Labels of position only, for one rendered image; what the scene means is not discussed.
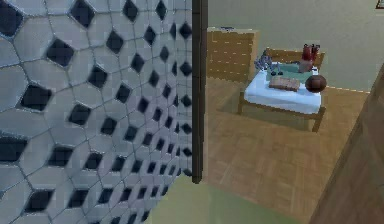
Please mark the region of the wooden chest of drawers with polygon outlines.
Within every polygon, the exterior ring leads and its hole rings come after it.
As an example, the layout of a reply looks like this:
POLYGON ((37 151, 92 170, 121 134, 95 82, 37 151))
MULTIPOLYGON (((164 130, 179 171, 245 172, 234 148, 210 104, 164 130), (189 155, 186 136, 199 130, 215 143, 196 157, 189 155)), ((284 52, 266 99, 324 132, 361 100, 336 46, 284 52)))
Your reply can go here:
POLYGON ((246 82, 254 73, 260 32, 253 29, 207 30, 207 76, 246 82))

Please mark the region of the grey robot toy figure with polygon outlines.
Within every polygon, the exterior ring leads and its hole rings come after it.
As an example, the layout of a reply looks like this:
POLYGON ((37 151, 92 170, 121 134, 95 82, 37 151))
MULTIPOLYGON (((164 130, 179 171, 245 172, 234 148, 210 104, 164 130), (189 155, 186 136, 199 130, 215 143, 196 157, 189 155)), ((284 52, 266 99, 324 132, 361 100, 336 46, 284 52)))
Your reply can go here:
POLYGON ((270 71, 271 76, 283 74, 280 64, 278 62, 273 63, 272 57, 267 54, 266 50, 264 50, 262 55, 254 61, 254 65, 256 69, 270 71))

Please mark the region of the wooden bed with white sheet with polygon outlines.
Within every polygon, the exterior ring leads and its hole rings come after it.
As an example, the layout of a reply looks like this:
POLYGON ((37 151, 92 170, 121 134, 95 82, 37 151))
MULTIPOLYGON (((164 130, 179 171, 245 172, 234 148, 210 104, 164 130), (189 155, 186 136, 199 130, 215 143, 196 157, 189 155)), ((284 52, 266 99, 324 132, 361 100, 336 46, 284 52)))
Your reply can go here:
MULTIPOLYGON (((272 57, 273 63, 298 64, 302 57, 302 51, 276 50, 266 48, 267 54, 272 57)), ((313 67, 321 68, 325 53, 318 51, 313 67)), ((311 93, 305 87, 305 82, 300 82, 297 92, 270 88, 270 81, 266 80, 267 71, 256 69, 252 80, 239 94, 237 113, 241 114, 243 106, 292 114, 305 119, 314 120, 313 132, 317 132, 326 108, 322 105, 321 92, 311 93)))

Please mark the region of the teal pillow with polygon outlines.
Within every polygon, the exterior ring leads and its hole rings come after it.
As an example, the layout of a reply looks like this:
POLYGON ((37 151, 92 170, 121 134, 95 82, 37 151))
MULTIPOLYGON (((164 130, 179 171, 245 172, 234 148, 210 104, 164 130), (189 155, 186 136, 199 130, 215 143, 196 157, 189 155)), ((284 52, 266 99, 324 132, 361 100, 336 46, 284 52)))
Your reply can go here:
POLYGON ((278 63, 273 64, 272 69, 267 69, 266 80, 270 81, 273 77, 294 78, 304 83, 310 76, 317 75, 316 67, 308 72, 300 73, 298 64, 278 63))

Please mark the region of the brown ball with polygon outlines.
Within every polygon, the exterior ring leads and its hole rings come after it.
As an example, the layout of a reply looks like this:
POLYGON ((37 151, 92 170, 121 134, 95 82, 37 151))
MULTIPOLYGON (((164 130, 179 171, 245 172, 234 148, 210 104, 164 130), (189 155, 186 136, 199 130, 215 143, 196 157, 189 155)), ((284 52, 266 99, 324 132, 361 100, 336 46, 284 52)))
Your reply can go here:
POLYGON ((305 87, 311 93, 319 93, 325 89, 327 81, 322 75, 312 75, 306 82, 305 87))

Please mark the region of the red bottles in brown box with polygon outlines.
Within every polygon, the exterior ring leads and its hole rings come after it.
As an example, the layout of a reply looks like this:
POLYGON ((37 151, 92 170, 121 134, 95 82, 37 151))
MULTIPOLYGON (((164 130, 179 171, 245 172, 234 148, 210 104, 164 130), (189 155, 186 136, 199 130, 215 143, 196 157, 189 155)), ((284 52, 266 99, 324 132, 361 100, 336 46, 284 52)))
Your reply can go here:
POLYGON ((316 60, 318 51, 320 49, 319 45, 308 45, 305 44, 303 46, 303 52, 301 60, 299 61, 299 73, 309 72, 314 64, 314 61, 316 60))

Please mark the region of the brown wooden room door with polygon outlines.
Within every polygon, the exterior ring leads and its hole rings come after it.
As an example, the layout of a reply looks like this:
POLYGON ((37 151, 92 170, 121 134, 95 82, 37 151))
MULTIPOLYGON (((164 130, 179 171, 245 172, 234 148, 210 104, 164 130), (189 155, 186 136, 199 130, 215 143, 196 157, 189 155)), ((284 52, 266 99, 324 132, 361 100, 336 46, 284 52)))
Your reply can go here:
POLYGON ((308 224, 384 224, 384 64, 308 224))

